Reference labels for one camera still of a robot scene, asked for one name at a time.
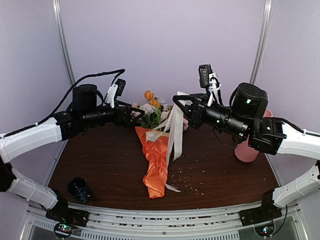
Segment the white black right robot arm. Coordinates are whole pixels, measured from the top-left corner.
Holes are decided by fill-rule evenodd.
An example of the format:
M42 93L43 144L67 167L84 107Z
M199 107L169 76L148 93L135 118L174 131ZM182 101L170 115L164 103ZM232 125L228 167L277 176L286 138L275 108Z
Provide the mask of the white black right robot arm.
M320 186L320 135L301 129L280 117L265 117L267 92L249 83L240 83L230 97L229 106L212 103L206 94L175 95L173 102L195 129L203 124L214 134L226 133L237 144L248 140L248 146L259 152L290 154L315 159L315 164L290 183L263 195L256 210L259 220L268 220L276 210L309 194Z

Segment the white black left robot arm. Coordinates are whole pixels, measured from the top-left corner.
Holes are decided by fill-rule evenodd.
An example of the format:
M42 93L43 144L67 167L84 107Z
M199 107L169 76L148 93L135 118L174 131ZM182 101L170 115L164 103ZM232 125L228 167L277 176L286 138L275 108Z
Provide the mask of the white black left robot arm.
M16 194L51 210L61 222L72 218L72 211L51 188L34 182L13 169L11 161L31 150L47 144L69 140L90 128L107 123L135 127L145 112L131 104L117 100L122 95L125 81L113 83L103 97L94 84L82 84L72 90L72 101L65 111L54 113L48 119L31 127L0 136L0 190Z

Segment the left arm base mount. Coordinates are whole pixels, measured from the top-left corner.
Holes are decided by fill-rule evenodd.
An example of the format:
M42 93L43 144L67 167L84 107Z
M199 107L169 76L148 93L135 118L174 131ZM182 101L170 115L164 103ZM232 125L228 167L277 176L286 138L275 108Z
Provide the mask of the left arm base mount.
M68 201L61 198L51 209L43 207L46 217L57 223L53 227L53 233L58 239L69 238L78 227L86 227L89 212L86 210L70 208Z

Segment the orange flower bouquet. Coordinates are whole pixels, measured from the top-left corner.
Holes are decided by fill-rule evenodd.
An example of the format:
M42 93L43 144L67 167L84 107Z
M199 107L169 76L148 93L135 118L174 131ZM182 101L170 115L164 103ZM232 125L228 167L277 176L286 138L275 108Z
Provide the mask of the orange flower bouquet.
M144 110L145 115L142 117L141 126L134 127L135 132L142 145L142 152L148 161L148 169L143 177L143 184L147 187L148 196L151 199L162 198L165 191L168 190L163 182L162 173L166 168L166 155L169 141L169 130L164 136L161 136L155 142L146 140L146 132L151 131L159 126L169 117L173 105L164 104L154 95L153 92L147 90L144 93L146 99L145 104L134 103L131 106ZM189 127L187 118L183 115L183 132ZM173 161L174 150L170 154L170 162Z

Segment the grey printed ribbon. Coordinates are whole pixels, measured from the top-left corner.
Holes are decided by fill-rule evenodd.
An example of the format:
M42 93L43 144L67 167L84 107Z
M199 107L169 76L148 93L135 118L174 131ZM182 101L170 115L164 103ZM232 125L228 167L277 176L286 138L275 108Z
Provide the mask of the grey printed ribbon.
M168 190L180 193L181 191L174 188L173 186L167 184L165 176L168 176L167 170L170 164L170 155L173 150L172 161L178 159L183 152L183 131L184 131L184 113L175 103L173 108L166 120L164 120L160 125L146 132L146 141L155 142L160 137L163 137L166 131L169 130L168 135L168 145L166 151L166 165L162 173L162 181Z

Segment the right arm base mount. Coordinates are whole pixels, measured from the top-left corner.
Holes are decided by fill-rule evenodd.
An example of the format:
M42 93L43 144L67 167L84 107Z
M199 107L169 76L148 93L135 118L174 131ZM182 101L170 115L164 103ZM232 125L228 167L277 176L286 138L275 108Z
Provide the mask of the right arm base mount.
M255 207L241 210L239 219L243 227L253 225L255 233L261 238L269 238L276 232L274 220L282 216L278 207Z

